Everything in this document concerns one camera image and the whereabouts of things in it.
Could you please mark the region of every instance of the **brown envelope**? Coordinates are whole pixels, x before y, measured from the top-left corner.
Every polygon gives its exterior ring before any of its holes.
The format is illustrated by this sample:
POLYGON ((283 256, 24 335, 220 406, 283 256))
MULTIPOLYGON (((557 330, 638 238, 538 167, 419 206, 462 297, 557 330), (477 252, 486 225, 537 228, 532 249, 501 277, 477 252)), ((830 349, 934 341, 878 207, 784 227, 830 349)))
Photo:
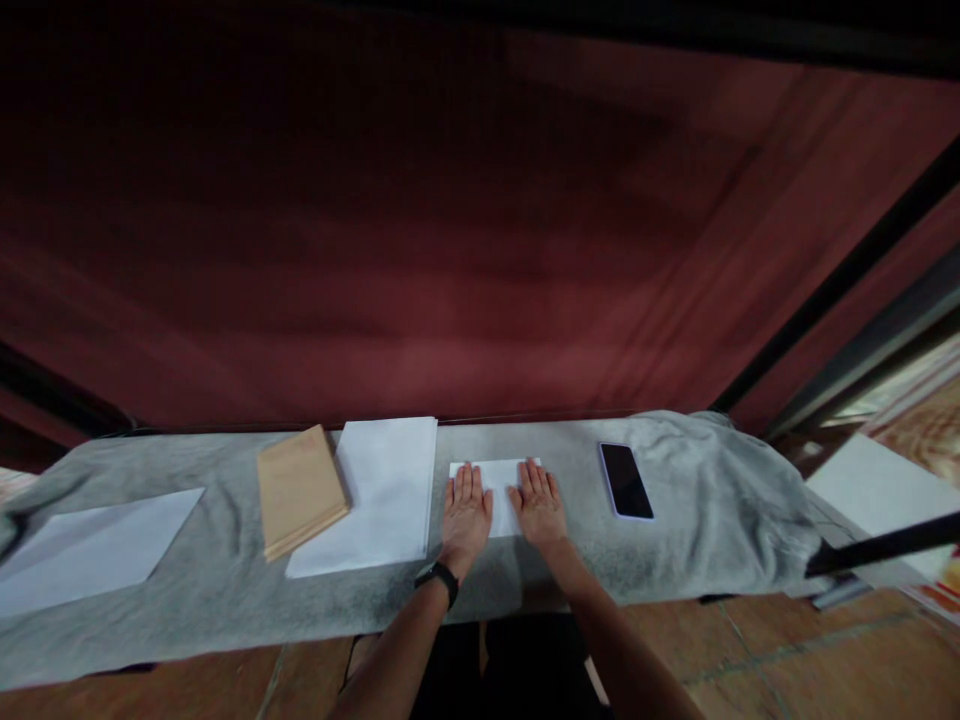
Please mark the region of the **brown envelope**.
POLYGON ((257 457, 264 556, 294 550, 350 511, 330 448, 317 425, 257 457))

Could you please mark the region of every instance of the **gray cloth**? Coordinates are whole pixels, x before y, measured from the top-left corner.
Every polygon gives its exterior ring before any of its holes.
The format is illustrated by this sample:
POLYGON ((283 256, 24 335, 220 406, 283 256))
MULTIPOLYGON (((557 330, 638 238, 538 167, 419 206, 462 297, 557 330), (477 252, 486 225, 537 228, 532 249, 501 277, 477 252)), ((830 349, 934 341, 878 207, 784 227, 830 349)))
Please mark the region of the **gray cloth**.
MULTIPOLYGON (((256 456, 291 433, 98 440, 16 498, 29 533, 52 514, 206 487, 147 582, 0 620, 0 689, 139 662, 383 629, 425 563, 287 580, 267 564, 256 456)), ((764 443, 709 413, 621 420, 441 427, 430 545, 440 542, 449 463, 539 456, 556 473, 570 535, 620 603, 767 593, 803 577, 819 545, 798 473, 764 443), (656 514, 612 512, 597 443, 630 445, 656 514)), ((464 583, 451 622, 560 607, 546 567, 520 538, 496 538, 464 583)))

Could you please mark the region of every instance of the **left hand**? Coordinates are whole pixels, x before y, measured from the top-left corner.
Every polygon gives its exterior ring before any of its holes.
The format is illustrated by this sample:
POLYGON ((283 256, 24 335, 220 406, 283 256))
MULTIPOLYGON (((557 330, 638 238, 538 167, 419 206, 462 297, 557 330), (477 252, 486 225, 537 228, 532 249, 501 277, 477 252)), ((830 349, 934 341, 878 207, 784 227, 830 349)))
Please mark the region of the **left hand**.
POLYGON ((483 491, 480 468, 466 463, 447 483, 443 508, 443 549, 439 560, 460 584, 487 544, 493 522, 493 492, 483 491))

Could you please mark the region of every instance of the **black pants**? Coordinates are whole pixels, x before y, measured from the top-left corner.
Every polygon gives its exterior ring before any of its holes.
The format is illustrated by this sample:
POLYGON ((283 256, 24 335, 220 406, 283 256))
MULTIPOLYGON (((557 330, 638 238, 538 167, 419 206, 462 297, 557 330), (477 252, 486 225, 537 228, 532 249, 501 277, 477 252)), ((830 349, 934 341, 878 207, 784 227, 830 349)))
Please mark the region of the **black pants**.
POLYGON ((487 624, 480 677, 477 623, 440 628, 410 715, 433 718, 610 718, 590 683, 587 648, 571 615, 527 615, 487 624))

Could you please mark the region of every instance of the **hand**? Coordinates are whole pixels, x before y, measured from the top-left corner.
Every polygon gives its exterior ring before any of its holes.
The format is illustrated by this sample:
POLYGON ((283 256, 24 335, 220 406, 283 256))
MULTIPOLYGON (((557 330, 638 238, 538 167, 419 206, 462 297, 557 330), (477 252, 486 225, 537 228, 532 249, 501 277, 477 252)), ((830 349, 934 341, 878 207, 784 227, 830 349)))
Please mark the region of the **hand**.
POLYGON ((527 462, 520 463, 520 482, 519 490, 507 488, 507 494, 527 541, 542 550, 567 537, 567 518, 553 473, 527 458, 527 462))
POLYGON ((451 478, 447 483, 439 558, 461 584, 487 544, 492 522, 493 493, 483 491, 480 468, 466 463, 457 470, 456 480, 451 478))

